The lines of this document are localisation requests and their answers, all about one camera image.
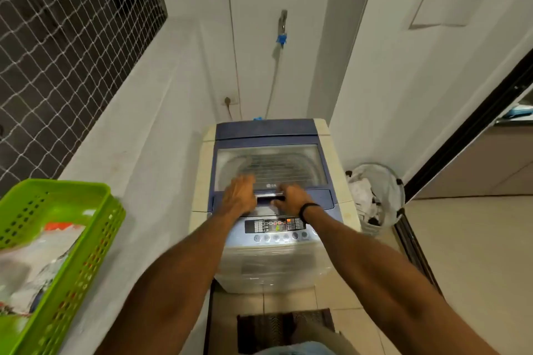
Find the control panel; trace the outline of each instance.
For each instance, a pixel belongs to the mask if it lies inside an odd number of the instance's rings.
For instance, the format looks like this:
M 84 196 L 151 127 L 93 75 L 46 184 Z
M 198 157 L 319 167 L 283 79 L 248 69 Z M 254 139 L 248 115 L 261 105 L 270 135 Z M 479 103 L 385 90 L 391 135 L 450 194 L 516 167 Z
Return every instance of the control panel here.
M 305 230 L 306 223 L 297 218 L 287 219 L 258 219 L 244 222 L 245 233 L 275 233 L 281 231 Z

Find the white net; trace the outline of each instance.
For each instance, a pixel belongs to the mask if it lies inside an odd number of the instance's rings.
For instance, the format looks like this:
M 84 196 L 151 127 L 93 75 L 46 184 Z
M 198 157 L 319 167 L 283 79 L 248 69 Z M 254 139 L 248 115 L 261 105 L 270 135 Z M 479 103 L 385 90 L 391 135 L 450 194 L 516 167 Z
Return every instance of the white net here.
M 0 0 L 0 197 L 61 174 L 165 19 L 163 0 Z

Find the plastic wrap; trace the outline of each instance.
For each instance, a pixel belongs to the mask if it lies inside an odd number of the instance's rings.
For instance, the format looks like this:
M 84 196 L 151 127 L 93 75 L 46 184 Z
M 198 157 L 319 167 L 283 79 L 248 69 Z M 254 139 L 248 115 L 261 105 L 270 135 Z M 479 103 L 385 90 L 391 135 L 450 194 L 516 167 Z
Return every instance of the plastic wrap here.
M 225 248 L 216 280 L 229 293 L 264 293 L 315 285 L 333 265 L 321 242 Z

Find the green plastic basket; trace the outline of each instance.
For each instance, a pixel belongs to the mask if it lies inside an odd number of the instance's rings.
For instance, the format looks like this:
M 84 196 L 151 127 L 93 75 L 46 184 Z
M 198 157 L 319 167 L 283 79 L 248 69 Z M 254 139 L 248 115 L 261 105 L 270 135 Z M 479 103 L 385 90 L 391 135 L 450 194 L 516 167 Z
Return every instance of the green plastic basket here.
M 85 230 L 30 317 L 0 316 L 0 354 L 53 355 L 68 331 L 125 216 L 105 184 L 36 180 L 0 201 L 0 250 L 32 241 L 49 222 Z

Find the washing machine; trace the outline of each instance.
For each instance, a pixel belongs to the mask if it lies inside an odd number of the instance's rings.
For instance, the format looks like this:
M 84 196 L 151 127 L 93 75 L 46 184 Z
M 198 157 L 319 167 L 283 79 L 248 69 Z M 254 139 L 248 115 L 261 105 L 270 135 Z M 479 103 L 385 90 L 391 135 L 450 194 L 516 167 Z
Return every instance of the washing machine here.
M 316 231 L 270 205 L 280 183 L 296 183 L 331 217 L 361 230 L 344 171 L 322 119 L 213 125 L 203 137 L 189 231 L 222 202 L 238 174 L 254 174 L 257 208 L 231 229 L 215 275 L 230 293 L 311 287 L 333 266 Z

